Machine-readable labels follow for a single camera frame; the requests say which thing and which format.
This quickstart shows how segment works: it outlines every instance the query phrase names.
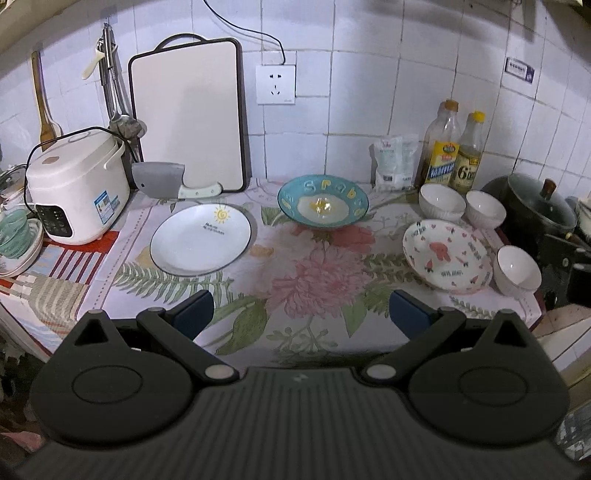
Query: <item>blue bowl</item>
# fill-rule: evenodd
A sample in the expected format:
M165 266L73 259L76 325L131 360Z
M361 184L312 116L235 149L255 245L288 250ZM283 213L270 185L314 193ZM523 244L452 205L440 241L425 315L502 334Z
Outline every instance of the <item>blue bowl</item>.
M334 229L363 218L368 196L352 181L332 175L304 175L287 182L277 194L291 220L315 229Z

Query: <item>cleaver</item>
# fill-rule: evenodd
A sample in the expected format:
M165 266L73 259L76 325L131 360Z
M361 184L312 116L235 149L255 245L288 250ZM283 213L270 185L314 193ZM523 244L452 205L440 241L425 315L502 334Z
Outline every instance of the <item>cleaver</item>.
M153 199L198 199L215 197L222 185L214 183L201 189L190 189L183 184L184 165L169 162L138 162L131 164L134 182Z

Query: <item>oil bottle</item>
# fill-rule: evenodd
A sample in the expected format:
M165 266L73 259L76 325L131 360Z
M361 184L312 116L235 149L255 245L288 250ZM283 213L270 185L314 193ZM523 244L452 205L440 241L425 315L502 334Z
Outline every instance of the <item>oil bottle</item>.
M456 119L457 108L455 100L446 100L444 110L427 129L426 148L423 149L421 171L417 176L420 178L420 184L449 183L462 134Z
M485 114L474 112L468 117L466 129L460 139L460 150L457 154L456 166L453 170L449 186L458 193L466 194L472 189L476 171L480 165L482 150L482 125Z

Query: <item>cutting board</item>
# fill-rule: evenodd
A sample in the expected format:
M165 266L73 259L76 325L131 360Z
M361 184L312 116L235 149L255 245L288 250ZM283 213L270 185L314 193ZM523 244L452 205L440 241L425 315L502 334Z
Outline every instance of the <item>cutting board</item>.
M145 162L185 165L189 188L219 182L224 192L246 188L246 121L242 49L234 38L162 47L129 61L131 101L145 123Z

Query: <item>green strainer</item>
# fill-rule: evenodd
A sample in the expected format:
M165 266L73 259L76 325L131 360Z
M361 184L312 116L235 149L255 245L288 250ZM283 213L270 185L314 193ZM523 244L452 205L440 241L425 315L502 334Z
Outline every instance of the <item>green strainer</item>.
M33 242L33 233L27 222L27 211L15 210L0 222L0 254L18 258Z

